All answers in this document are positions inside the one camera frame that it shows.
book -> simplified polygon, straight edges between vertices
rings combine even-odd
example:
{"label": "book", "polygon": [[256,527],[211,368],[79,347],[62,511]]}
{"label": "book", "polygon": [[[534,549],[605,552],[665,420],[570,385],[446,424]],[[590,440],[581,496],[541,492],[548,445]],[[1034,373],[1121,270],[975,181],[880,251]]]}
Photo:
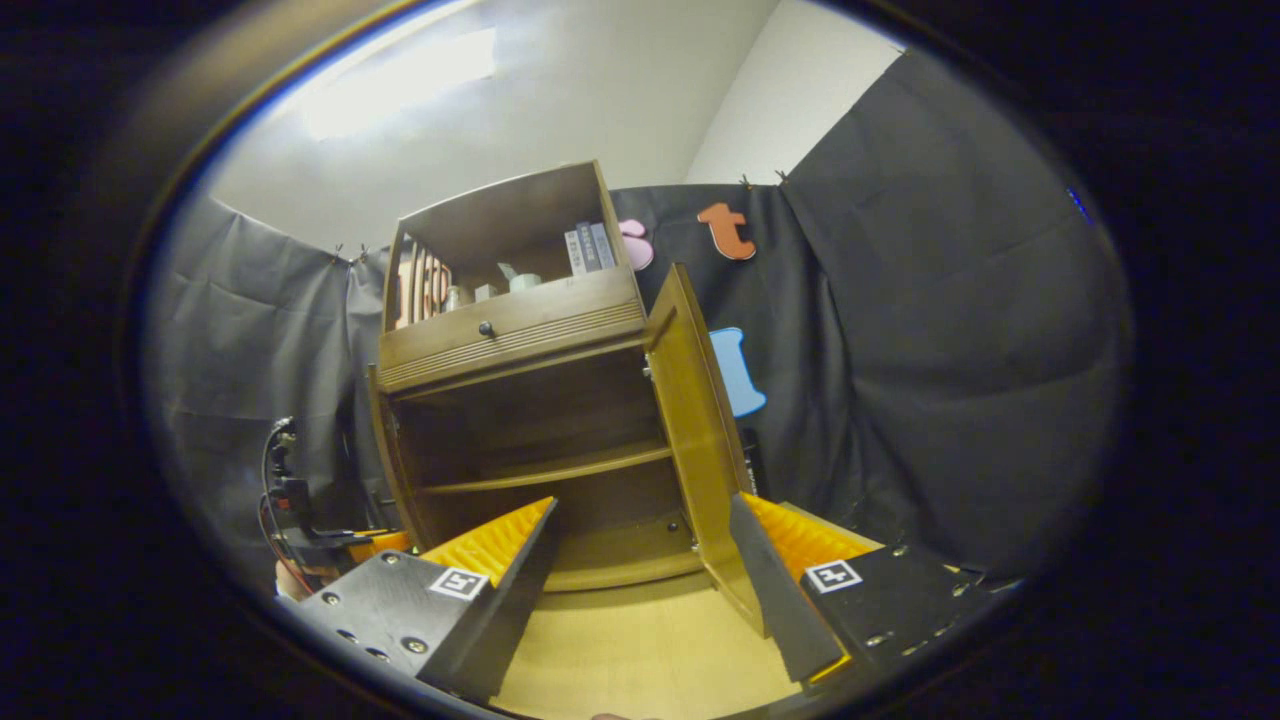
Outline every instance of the book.
{"label": "book", "polygon": [[600,258],[600,269],[608,270],[618,264],[613,260],[613,249],[609,247],[609,236],[604,234],[604,223],[591,225],[591,238],[595,240],[595,254]]}
{"label": "book", "polygon": [[577,224],[577,241],[582,245],[582,261],[586,263],[586,272],[600,269],[600,255],[595,251],[595,240],[591,238],[591,225]]}
{"label": "book", "polygon": [[582,258],[582,246],[577,242],[577,231],[564,233],[564,245],[568,247],[568,264],[573,268],[573,274],[585,275],[586,260]]}

open cabinet door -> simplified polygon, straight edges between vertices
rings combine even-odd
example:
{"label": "open cabinet door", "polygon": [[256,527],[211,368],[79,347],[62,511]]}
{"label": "open cabinet door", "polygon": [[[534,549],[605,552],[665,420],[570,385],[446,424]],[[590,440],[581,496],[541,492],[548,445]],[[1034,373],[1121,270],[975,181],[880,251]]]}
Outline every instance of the open cabinet door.
{"label": "open cabinet door", "polygon": [[653,304],[645,350],[689,523],[716,587],[760,635],[760,602],[730,534],[730,498],[749,488],[730,410],[689,273],[673,264]]}

wooden floor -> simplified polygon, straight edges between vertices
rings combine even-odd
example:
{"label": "wooden floor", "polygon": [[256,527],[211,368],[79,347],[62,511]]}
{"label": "wooden floor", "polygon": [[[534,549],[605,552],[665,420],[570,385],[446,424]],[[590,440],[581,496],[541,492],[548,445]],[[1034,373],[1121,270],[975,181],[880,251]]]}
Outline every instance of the wooden floor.
{"label": "wooden floor", "polygon": [[773,641],[699,571],[544,593],[492,703],[547,720],[704,720],[797,692]]}

red wire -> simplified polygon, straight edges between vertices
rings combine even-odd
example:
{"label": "red wire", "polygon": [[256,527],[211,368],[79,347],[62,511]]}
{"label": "red wire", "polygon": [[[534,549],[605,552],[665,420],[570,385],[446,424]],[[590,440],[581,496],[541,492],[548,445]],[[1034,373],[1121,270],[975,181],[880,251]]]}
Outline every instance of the red wire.
{"label": "red wire", "polygon": [[[266,515],[265,507],[259,505],[257,514],[260,518],[265,516]],[[291,575],[293,575],[293,579],[296,579],[298,583],[302,584],[302,589],[307,591],[307,594],[315,594],[316,591],[311,589],[311,585],[307,584],[307,580],[302,577],[302,573],[294,570],[293,565],[291,565],[289,561],[284,559],[284,553],[280,552],[280,548],[275,546],[275,541],[271,539],[270,534],[266,538],[266,544],[271,546],[271,552],[274,552],[275,557],[280,560],[280,565],[284,565],[284,569],[288,570]]]}

wooden shelf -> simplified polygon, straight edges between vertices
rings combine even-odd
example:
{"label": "wooden shelf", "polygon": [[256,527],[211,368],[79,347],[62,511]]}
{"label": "wooden shelf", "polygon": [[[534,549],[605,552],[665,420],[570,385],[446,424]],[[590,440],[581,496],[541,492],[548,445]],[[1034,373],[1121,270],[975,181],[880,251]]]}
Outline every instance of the wooden shelf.
{"label": "wooden shelf", "polygon": [[[667,529],[675,523],[677,529]],[[680,511],[622,528],[566,537],[545,592],[589,591],[675,578],[703,569]]]}
{"label": "wooden shelf", "polygon": [[671,457],[671,448],[653,441],[634,442],[599,452],[588,452],[575,457],[559,459],[554,462],[531,464],[511,468],[512,474],[490,480],[476,480],[451,486],[422,486],[428,495],[449,495],[460,492],[480,492],[507,489],[522,486],[554,483],[598,475],[645,462],[657,462]]}

